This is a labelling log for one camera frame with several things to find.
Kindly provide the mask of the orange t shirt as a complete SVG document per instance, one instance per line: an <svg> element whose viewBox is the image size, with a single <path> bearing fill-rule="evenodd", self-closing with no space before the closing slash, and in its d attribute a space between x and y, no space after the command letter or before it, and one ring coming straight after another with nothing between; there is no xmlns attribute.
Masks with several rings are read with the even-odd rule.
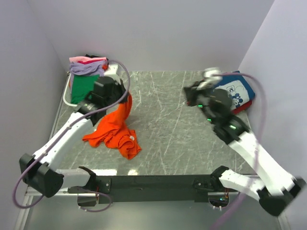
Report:
<svg viewBox="0 0 307 230"><path fill-rule="evenodd" d="M118 149L127 160L133 159L142 149L138 144L135 130L129 129L126 119L132 108L132 96L121 103L118 109L104 116L97 126L96 131L85 135L82 141L88 142L93 148L104 143L107 148Z"/></svg>

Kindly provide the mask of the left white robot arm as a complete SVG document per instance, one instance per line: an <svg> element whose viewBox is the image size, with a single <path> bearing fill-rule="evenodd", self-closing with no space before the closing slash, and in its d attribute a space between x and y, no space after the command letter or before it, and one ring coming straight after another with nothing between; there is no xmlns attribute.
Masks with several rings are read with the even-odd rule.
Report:
<svg viewBox="0 0 307 230"><path fill-rule="evenodd" d="M106 115L107 109L126 102L128 91L119 77L99 77L93 90L77 104L62 128L33 155L20 160L23 182L50 198L62 188L80 187L89 193L95 189L96 174L85 167L63 172L59 165L65 154Z"/></svg>

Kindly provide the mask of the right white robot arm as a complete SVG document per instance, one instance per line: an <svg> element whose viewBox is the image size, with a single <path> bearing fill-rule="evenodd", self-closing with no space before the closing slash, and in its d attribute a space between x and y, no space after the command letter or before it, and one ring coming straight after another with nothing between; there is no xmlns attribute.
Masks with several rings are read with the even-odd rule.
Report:
<svg viewBox="0 0 307 230"><path fill-rule="evenodd" d="M188 106L198 107L213 126L216 136L238 153L256 173L256 178L238 174L226 166L211 173L211 187L237 190L257 200L274 217L280 216L306 186L295 178L259 143L250 128L232 110L232 98L226 90L204 88L204 81L183 87Z"/></svg>

